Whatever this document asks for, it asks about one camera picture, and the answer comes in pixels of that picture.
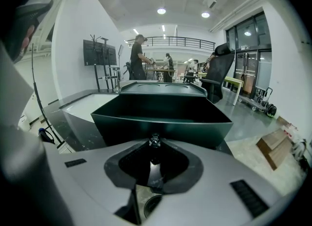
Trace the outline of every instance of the black pants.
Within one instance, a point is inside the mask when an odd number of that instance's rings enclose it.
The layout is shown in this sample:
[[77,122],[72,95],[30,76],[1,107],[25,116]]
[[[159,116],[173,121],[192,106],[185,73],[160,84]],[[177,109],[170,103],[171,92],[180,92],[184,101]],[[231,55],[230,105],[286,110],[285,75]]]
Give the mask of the black pants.
[[[186,76],[194,76],[194,72],[188,72],[187,74],[186,74]],[[190,83],[194,83],[194,79],[188,79],[188,81],[190,82]]]
[[135,65],[132,67],[134,80],[146,80],[146,75],[142,65]]
[[169,72],[164,72],[164,82],[172,83],[172,77],[170,77]]

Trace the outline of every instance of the railing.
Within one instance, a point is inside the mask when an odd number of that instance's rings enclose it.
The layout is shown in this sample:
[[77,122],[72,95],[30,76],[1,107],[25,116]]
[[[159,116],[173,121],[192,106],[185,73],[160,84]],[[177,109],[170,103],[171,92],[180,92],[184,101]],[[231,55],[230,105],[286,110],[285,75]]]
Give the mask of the railing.
[[[142,46],[185,46],[199,48],[208,51],[215,50],[215,43],[211,41],[199,40],[186,37],[147,37],[147,41]],[[132,47],[135,40],[129,40],[128,46]]]

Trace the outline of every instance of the black cap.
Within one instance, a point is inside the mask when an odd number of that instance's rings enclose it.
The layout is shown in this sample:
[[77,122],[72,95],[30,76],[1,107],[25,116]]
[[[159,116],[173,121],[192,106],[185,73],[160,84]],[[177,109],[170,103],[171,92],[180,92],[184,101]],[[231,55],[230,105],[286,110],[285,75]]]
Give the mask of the black cap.
[[142,34],[136,35],[136,40],[137,40],[138,38],[144,38],[144,41],[147,41],[147,38],[145,38]]

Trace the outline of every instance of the ceiling light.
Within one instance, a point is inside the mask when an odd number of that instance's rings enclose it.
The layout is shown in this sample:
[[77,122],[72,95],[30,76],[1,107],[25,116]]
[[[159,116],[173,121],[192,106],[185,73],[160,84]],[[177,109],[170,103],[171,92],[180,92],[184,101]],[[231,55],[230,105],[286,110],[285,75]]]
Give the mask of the ceiling light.
[[208,18],[210,16],[210,14],[205,12],[205,13],[202,13],[201,16],[203,18]]
[[164,9],[164,8],[159,8],[159,9],[157,10],[157,12],[158,12],[159,14],[165,14],[165,13],[166,13],[166,9]]

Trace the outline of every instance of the man in black shirt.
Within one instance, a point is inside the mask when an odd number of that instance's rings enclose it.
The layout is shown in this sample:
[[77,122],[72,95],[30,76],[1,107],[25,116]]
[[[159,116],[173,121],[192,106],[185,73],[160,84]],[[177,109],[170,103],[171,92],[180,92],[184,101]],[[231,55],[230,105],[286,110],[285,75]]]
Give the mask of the man in black shirt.
[[147,64],[153,64],[151,60],[142,54],[142,44],[147,39],[143,35],[139,34],[136,36],[136,41],[131,49],[131,68],[133,71],[134,80],[146,80],[146,76],[143,70],[142,62]]

